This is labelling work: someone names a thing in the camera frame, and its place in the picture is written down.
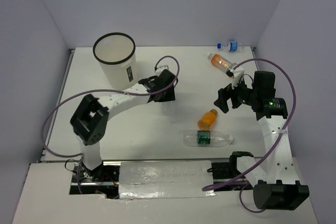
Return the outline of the green label clear bottle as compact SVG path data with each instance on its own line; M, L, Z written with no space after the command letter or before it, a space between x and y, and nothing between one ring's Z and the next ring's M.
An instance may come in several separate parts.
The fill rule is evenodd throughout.
M231 145L235 138L217 131L183 131L183 143L189 147L224 147Z

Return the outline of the blue label water bottle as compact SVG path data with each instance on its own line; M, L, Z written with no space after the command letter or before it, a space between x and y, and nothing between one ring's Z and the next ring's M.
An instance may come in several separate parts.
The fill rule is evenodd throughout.
M182 111L177 101L169 101L163 104L164 115L170 123L178 123L181 121Z

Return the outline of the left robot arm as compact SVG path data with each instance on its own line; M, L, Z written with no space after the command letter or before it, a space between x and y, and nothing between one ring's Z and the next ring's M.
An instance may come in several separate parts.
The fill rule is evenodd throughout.
M138 105L174 101L176 81L176 75L164 69L156 72L154 76L141 79L122 93L99 98L92 94L83 97L70 119L70 124L80 139L80 151L83 153L82 169L90 181L98 181L103 176L99 141L105 135L108 121Z

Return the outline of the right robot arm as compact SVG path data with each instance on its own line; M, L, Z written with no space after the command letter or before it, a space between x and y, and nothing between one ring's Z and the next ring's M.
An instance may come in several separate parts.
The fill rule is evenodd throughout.
M286 123L286 102L275 96L275 74L256 71L251 87L244 80L244 70L228 70L232 82L218 91L214 104L224 113L227 101L234 109L248 105L261 127L266 155L256 160L251 153L234 152L228 171L233 177L244 177L253 188L253 200L259 210L297 209L308 197L309 187L300 182L295 170Z

